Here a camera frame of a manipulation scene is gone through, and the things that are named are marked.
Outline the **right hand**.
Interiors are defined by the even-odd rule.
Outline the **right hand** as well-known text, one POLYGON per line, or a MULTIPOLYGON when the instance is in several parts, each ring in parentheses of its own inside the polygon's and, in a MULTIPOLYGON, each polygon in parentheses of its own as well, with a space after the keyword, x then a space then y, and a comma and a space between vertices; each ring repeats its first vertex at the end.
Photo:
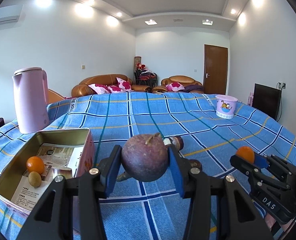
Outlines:
MULTIPOLYGON (((265 221, 268 229, 271 231, 273 225, 276 223, 276 219, 274 217, 272 217, 269 213, 266 213, 266 215, 264 217, 264 221, 265 221)), ((290 224, 291 224, 291 222, 281 225, 282 230, 286 231, 290 224)))

